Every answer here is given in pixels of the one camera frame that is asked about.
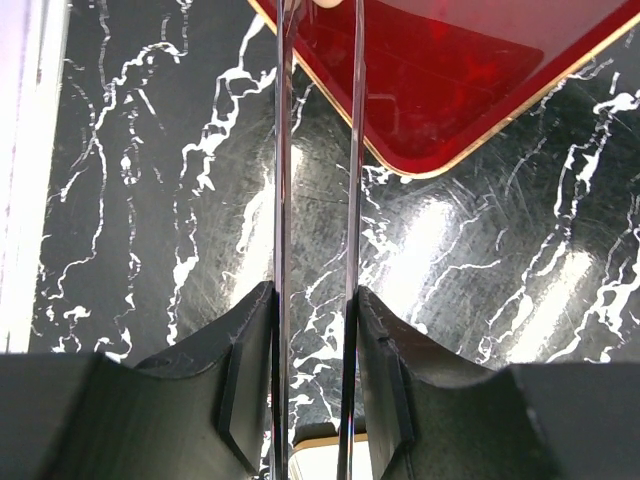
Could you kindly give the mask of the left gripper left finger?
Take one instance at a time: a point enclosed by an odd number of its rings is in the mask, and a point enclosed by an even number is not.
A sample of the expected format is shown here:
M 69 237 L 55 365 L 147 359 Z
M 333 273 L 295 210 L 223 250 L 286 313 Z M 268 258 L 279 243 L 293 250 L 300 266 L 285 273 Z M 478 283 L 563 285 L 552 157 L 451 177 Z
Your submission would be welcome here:
M 248 479 L 261 462 L 273 285 L 141 361 L 1 358 L 5 479 Z

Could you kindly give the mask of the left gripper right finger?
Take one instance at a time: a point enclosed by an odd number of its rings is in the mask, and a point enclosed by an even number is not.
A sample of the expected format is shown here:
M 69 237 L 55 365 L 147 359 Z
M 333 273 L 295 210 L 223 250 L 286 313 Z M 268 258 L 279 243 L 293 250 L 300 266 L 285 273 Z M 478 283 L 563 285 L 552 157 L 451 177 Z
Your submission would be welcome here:
M 400 320 L 370 289 L 358 356 L 377 479 L 635 479 L 635 363 L 491 370 Z

